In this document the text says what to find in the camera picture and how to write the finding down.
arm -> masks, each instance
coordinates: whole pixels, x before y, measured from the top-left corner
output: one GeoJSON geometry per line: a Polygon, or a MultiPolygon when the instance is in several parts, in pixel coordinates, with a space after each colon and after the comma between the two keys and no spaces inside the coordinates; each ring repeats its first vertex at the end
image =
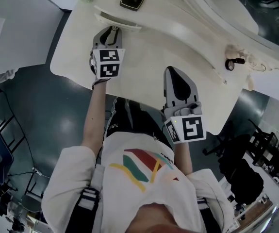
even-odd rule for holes
{"type": "Polygon", "coordinates": [[[105,95],[106,82],[95,85],[81,146],[62,151],[45,190],[42,210],[54,232],[65,232],[82,190],[92,179],[105,128],[105,95]]]}
{"type": "Polygon", "coordinates": [[[106,83],[95,85],[86,115],[81,146],[90,148],[95,156],[102,146],[105,129],[106,83]]]}
{"type": "Polygon", "coordinates": [[[178,143],[174,145],[175,158],[174,164],[175,166],[184,174],[188,175],[193,172],[192,170],[192,162],[189,151],[188,143],[178,143]]]}

gray floor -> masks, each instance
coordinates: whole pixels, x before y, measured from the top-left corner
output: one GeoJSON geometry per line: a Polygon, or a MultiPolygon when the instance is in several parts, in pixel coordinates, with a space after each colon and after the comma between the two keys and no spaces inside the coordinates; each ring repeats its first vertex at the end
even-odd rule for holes
{"type": "MultiPolygon", "coordinates": [[[[60,34],[68,19],[65,14],[56,32],[49,51],[46,64],[21,68],[12,80],[0,84],[8,95],[11,107],[28,138],[33,152],[36,167],[46,176],[50,176],[63,148],[78,145],[82,139],[85,115],[91,98],[91,91],[71,80],[55,76],[49,65],[60,34]]],[[[106,110],[110,110],[114,97],[106,97],[106,110]]],[[[252,133],[252,125],[247,119],[259,123],[268,97],[257,93],[242,91],[230,117],[235,126],[236,135],[252,133]]],[[[162,126],[161,116],[157,110],[146,107],[147,111],[162,126]]],[[[0,94],[0,123],[8,119],[11,113],[5,97],[0,94]]],[[[12,122],[3,132],[9,143],[22,137],[18,125],[12,122]]],[[[221,179],[217,157],[212,154],[204,156],[204,148],[212,148],[218,144],[215,136],[208,134],[207,140],[190,144],[194,170],[210,168],[221,179]]],[[[33,163],[26,142],[24,141],[14,152],[14,163],[11,174],[29,172],[33,163]]],[[[18,188],[15,197],[20,199],[24,194],[30,174],[14,176],[12,183],[18,188]]],[[[36,177],[35,193],[44,191],[48,179],[36,177]]]]}

chair leg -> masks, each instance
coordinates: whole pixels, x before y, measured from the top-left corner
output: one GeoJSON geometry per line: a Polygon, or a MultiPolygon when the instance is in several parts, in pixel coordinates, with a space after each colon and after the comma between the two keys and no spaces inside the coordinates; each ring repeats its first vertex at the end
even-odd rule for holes
{"type": "Polygon", "coordinates": [[[217,152],[217,151],[219,151],[220,149],[221,149],[221,145],[222,144],[220,144],[220,145],[218,145],[217,147],[215,147],[215,148],[213,148],[212,150],[210,150],[209,152],[207,152],[207,150],[206,149],[203,149],[203,154],[206,156],[206,155],[209,155],[209,154],[211,154],[211,153],[215,153],[215,152],[217,152]]]}
{"type": "Polygon", "coordinates": [[[33,188],[35,187],[35,185],[37,184],[37,181],[33,184],[32,188],[30,189],[30,193],[33,191],[33,188]]]}
{"type": "Polygon", "coordinates": [[[23,138],[22,139],[20,139],[20,141],[14,146],[14,148],[11,150],[11,153],[13,153],[15,150],[16,150],[16,148],[21,144],[21,142],[23,141],[25,139],[25,137],[23,136],[23,138]]]}
{"type": "Polygon", "coordinates": [[[27,185],[27,187],[26,187],[26,190],[25,190],[24,195],[26,195],[27,192],[28,192],[28,188],[29,188],[29,185],[31,184],[31,181],[32,181],[32,179],[33,179],[33,176],[34,176],[34,173],[32,174],[31,178],[30,178],[29,181],[28,181],[28,185],[27,185]]]}
{"type": "Polygon", "coordinates": [[[3,127],[0,129],[0,133],[1,131],[4,130],[4,128],[9,124],[9,122],[11,122],[11,120],[14,118],[14,116],[11,116],[10,119],[3,125],[3,127]]]}
{"type": "Polygon", "coordinates": [[[5,120],[3,120],[2,123],[0,124],[0,128],[3,126],[4,123],[5,123],[5,120]]]}
{"type": "Polygon", "coordinates": [[[9,143],[8,147],[10,147],[12,145],[12,143],[14,143],[15,139],[13,139],[12,142],[9,143]]]}
{"type": "Polygon", "coordinates": [[[256,130],[259,133],[263,134],[263,131],[252,120],[248,119],[248,121],[252,123],[252,125],[256,128],[256,130]]]}
{"type": "Polygon", "coordinates": [[[18,189],[17,189],[17,188],[13,188],[13,187],[9,186],[9,185],[8,185],[8,183],[9,183],[9,182],[11,182],[11,180],[8,178],[8,181],[6,182],[6,185],[9,187],[9,190],[17,192],[17,191],[18,191],[18,189]]]}

black and white fiducial marker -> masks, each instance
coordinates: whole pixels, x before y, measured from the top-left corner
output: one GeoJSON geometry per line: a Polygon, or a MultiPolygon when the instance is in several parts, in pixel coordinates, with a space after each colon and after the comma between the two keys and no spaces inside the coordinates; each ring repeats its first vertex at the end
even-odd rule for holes
{"type": "Polygon", "coordinates": [[[111,26],[100,31],[93,39],[90,66],[97,79],[118,77],[125,49],[122,48],[122,31],[111,26]]]}
{"type": "Polygon", "coordinates": [[[179,69],[167,67],[164,72],[164,96],[165,126],[173,143],[206,139],[196,84],[179,69]]]}

